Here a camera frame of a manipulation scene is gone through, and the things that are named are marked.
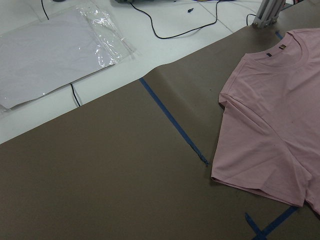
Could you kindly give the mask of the clear plastic bag with paper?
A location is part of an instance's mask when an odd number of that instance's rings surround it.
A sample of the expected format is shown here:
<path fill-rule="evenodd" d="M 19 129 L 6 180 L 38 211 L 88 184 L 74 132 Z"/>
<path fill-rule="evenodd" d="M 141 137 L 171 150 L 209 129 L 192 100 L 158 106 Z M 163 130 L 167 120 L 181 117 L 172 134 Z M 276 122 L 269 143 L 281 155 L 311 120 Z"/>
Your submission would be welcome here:
<path fill-rule="evenodd" d="M 118 64 L 135 49 L 92 0 L 0 37 L 0 104 L 6 109 Z"/>

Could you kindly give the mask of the pink Snoopy t-shirt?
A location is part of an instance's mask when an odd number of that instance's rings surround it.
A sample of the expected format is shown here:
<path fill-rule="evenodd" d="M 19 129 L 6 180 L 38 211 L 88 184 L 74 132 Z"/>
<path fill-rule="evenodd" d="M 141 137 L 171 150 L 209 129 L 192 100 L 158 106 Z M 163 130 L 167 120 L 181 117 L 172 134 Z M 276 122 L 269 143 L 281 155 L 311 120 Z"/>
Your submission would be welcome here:
<path fill-rule="evenodd" d="M 214 181 L 320 210 L 320 31 L 245 54 L 219 94 Z"/>

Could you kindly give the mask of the aluminium frame post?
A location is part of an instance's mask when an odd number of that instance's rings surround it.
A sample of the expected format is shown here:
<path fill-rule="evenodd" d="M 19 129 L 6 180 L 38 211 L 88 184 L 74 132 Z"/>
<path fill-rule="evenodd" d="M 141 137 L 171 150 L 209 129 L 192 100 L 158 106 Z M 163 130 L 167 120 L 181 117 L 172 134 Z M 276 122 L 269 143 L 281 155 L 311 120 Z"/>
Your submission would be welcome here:
<path fill-rule="evenodd" d="M 275 24 L 285 5 L 286 0 L 263 0 L 251 25 L 263 29 Z"/>

